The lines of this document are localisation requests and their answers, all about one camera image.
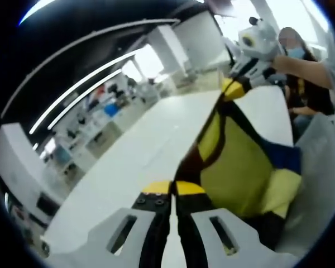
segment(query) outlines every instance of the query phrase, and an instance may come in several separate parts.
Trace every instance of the blue face mask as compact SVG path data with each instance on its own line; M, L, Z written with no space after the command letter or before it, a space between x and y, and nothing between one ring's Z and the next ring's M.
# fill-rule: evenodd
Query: blue face mask
M296 47L294 49L288 49L288 56L296 59L303 59L305 52L301 47Z

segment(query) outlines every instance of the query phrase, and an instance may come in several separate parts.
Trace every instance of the white desk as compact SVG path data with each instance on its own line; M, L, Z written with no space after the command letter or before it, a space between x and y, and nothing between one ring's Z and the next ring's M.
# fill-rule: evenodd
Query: white desk
M283 94L279 93L273 103L288 115ZM89 230L118 208L130 208L146 185L173 180L219 94L216 90L165 98L146 112L89 170L57 212L44 236L51 252L77 249L86 242ZM261 113L269 116L259 117L265 127L279 123L288 128L288 121L270 120L274 115L263 107L265 103L259 107ZM184 267L176 216L170 217L170 223L162 267Z

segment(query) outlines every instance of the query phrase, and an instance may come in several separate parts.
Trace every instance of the ceiling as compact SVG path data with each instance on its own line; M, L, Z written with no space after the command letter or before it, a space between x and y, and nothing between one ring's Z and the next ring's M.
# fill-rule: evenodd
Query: ceiling
M7 35L0 33L0 113L25 77L71 42L93 31L122 23L171 17L183 21L206 10L206 5L195 0L56 0L18 27L18 22L35 4L34 1L22 3L22 6L13 6L16 13L7 7L0 8L3 16L9 13L10 18L15 18L4 25ZM42 112L64 91L104 63L125 54L153 27L144 25L105 33L60 54L25 84L0 124L20 122L28 132ZM109 71L92 78L78 89L78 93ZM62 107L54 110L51 118L61 110ZM30 136L32 142L47 137L46 127L51 118Z

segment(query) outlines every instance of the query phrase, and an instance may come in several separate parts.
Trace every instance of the woman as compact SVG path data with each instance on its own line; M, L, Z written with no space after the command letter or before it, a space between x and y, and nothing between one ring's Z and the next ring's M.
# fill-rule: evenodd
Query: woman
M282 29L279 41L289 57L317 61L307 48L305 41L293 28ZM286 100L298 136L308 128L316 113L321 112L327 116L334 113L334 106L327 89L293 75L287 75L286 85Z

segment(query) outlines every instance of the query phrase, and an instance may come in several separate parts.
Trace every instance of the person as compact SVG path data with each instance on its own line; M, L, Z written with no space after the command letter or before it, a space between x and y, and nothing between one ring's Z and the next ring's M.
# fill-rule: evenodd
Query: person
M319 86L312 88L310 95L318 94L320 87L335 91L335 40L332 31L327 33L326 39L328 57L325 60L320 62L307 61L278 55L272 62L272 67L279 72L302 78Z
M279 34L279 42L289 57L317 61L305 41L293 28L283 28ZM329 91L302 78L288 74L285 95L297 136L304 133L316 113L321 112L327 116L334 114Z

